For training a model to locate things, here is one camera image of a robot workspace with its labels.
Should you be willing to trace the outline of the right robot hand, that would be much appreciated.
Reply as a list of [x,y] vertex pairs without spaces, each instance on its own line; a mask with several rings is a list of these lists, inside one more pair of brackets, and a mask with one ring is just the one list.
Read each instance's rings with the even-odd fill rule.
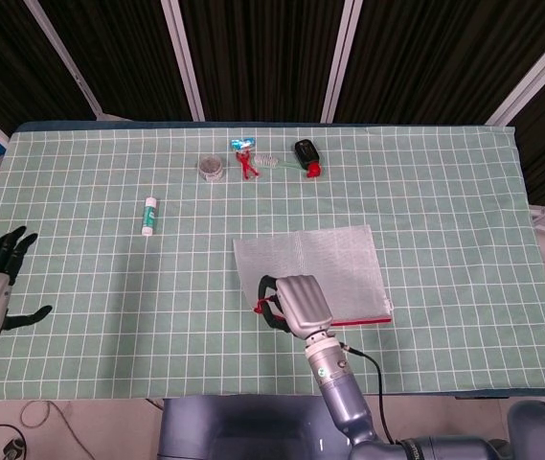
[[264,275],[258,286],[255,313],[262,315],[271,329],[302,340],[327,333],[333,319],[324,293],[312,275]]

